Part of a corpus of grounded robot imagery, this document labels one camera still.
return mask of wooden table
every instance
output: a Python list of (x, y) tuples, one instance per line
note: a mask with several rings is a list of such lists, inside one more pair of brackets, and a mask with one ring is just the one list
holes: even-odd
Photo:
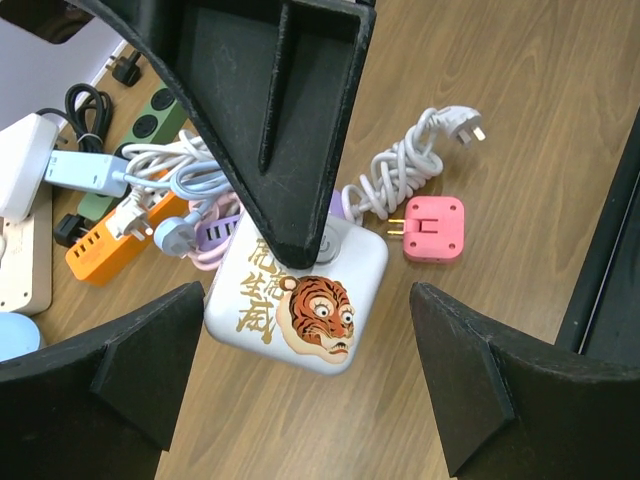
[[(160, 479), (448, 477), (415, 346), (408, 293), (431, 282), (552, 342), (640, 104), (640, 7), (633, 0), (380, 1), (338, 186), (368, 171), (428, 106), (472, 105), (488, 139), (439, 141), (444, 174), (423, 194), (466, 205), (466, 250), (451, 266), (390, 263), (352, 368), (323, 378), (220, 345), (203, 332)], [(115, 147), (157, 78), (125, 90)], [(56, 219), (78, 195), (60, 194)], [(387, 226), (370, 218), (368, 226)], [(76, 281), (54, 254), (49, 342), (211, 274), (148, 248), (116, 281)]]

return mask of pink travel adapter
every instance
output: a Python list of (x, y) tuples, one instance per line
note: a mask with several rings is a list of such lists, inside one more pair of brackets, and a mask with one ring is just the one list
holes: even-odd
[(402, 230), (404, 254), (414, 262), (451, 263), (464, 249), (464, 205), (454, 197), (414, 197), (407, 203)]

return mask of black cable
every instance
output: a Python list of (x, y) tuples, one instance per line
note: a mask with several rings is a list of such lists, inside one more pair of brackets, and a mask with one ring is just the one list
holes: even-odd
[[(83, 93), (89, 96), (76, 109), (78, 97)], [(43, 108), (38, 115), (57, 115), (64, 118), (76, 134), (81, 152), (104, 153), (104, 141), (113, 118), (113, 102), (106, 92), (101, 92), (85, 83), (78, 83), (67, 90), (64, 106), (66, 111), (57, 108)], [(87, 113), (95, 111), (91, 127)]]

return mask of orange power strip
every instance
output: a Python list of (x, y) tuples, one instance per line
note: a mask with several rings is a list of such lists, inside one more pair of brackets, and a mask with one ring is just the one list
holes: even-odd
[[(166, 194), (149, 212), (149, 224), (156, 228), (169, 217), (180, 216), (187, 210), (187, 202), (173, 192)], [(140, 241), (133, 235), (116, 240), (107, 229), (106, 222), (115, 210), (76, 243), (65, 255), (67, 264), (78, 280), (103, 287), (139, 255), (152, 240), (147, 236)]]

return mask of white power strip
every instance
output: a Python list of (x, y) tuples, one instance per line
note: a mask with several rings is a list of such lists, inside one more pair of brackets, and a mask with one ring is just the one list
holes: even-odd
[(42, 184), (29, 216), (4, 221), (6, 249), (0, 260), (0, 312), (35, 315), (51, 305), (53, 220), (51, 186)]

